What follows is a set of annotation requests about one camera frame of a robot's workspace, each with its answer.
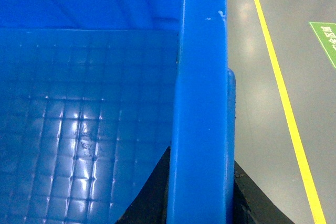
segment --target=yellow floor line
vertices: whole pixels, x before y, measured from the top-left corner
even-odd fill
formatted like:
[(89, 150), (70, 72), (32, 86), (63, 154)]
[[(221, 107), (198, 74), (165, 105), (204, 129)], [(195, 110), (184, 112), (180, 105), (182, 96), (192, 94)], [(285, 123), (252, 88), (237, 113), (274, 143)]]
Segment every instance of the yellow floor line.
[(300, 134), (299, 134), (299, 130), (298, 130), (295, 118), (294, 118), (292, 106), (291, 106), (290, 101), (289, 101), (289, 97), (288, 97), (287, 89), (286, 89), (286, 86), (285, 86), (285, 82), (284, 82), (283, 77), (282, 77), (282, 73), (281, 73), (281, 70), (280, 70), (280, 67), (279, 67), (279, 62), (278, 62), (277, 56), (275, 54), (275, 50), (274, 50), (274, 46), (273, 46), (273, 43), (272, 43), (272, 40), (271, 40), (271, 36), (270, 36), (268, 28), (267, 28), (266, 20), (265, 20), (264, 14), (262, 12), (263, 10), (261, 9), (261, 4), (260, 4), (259, 0), (254, 0), (254, 2), (256, 4), (259, 20), (260, 20), (260, 23), (261, 23), (261, 28), (263, 30), (262, 32), (264, 33), (269, 57), (270, 57), (270, 60), (271, 60), (271, 63), (272, 63), (274, 75), (275, 75), (277, 85), (278, 85), (278, 89), (279, 89), (279, 92), (280, 92), (282, 106), (283, 106), (284, 111), (285, 111), (285, 116), (286, 116), (286, 120), (287, 120), (287, 124), (288, 124), (288, 128), (289, 128), (289, 133), (290, 133), (290, 136), (291, 136), (291, 139), (292, 139), (292, 142), (293, 142), (295, 155), (296, 155), (296, 158), (297, 158), (297, 161), (298, 161), (298, 164), (299, 164), (303, 184), (305, 186), (304, 188), (306, 190), (306, 194), (307, 194), (309, 206), (310, 206), (310, 209), (311, 209), (311, 212), (312, 212), (312, 215), (313, 215), (313, 219), (314, 219), (315, 224), (325, 224), (326, 219), (324, 217), (323, 210), (322, 210), (321, 203), (320, 203), (320, 199), (319, 199), (319, 196), (318, 196), (316, 188), (315, 188), (313, 177), (311, 175), (311, 171), (310, 171), (310, 168), (309, 168), (309, 165), (308, 165), (307, 157), (306, 157), (306, 154), (304, 153), (305, 150), (303, 149), (301, 137), (300, 137)]

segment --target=blue plastic bin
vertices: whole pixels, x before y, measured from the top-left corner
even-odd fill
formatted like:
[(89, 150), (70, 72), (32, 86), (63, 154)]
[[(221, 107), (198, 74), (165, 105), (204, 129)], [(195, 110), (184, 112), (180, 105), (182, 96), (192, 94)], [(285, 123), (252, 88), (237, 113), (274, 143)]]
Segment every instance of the blue plastic bin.
[(0, 3), (0, 223), (115, 223), (170, 145), (167, 223), (231, 222), (226, 0)]

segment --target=black base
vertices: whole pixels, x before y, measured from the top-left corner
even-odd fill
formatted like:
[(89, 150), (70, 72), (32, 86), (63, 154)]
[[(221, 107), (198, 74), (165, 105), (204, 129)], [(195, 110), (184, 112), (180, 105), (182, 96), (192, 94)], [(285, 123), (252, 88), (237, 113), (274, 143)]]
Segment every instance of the black base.
[[(170, 148), (116, 224), (165, 224)], [(233, 224), (294, 224), (235, 162)]]

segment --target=gray floor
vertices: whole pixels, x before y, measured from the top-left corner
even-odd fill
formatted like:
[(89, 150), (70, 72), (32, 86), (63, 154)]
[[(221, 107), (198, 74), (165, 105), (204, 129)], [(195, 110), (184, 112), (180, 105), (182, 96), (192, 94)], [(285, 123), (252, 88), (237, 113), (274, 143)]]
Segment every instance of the gray floor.
[[(260, 0), (327, 223), (336, 212), (336, 69), (309, 22), (336, 23), (336, 0)], [(312, 214), (253, 0), (228, 0), (237, 79), (236, 161), (296, 224)]]

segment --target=blue plastic surface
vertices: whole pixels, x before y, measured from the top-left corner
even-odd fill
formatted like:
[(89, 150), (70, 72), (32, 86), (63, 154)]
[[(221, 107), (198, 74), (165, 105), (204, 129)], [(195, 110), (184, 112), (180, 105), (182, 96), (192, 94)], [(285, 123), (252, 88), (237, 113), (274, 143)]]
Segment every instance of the blue plastic surface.
[(114, 223), (172, 136), (177, 34), (0, 29), (0, 223)]
[(0, 0), (0, 26), (178, 30), (180, 0)]
[(168, 223), (230, 223), (226, 0), (0, 3), (0, 223), (114, 223), (171, 139)]
[(183, 0), (167, 223), (226, 223), (226, 0)]

